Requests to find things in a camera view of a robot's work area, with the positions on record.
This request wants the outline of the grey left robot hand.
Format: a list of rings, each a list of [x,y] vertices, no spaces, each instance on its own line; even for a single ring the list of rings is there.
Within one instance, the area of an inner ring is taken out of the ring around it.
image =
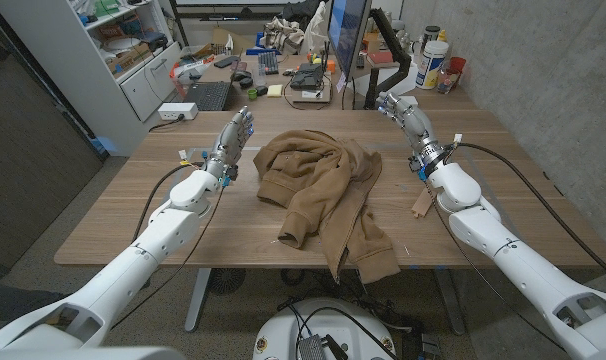
[[[216,138],[203,170],[223,180],[235,181],[238,177],[237,162],[248,139],[254,133],[253,114],[243,106],[225,125]]]

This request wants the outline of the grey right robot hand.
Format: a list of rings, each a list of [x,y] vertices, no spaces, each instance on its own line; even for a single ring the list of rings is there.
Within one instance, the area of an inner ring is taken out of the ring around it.
[[[411,105],[391,91],[380,92],[376,104],[382,114],[403,130],[413,151],[410,168],[425,181],[446,157],[429,118],[417,105]]]

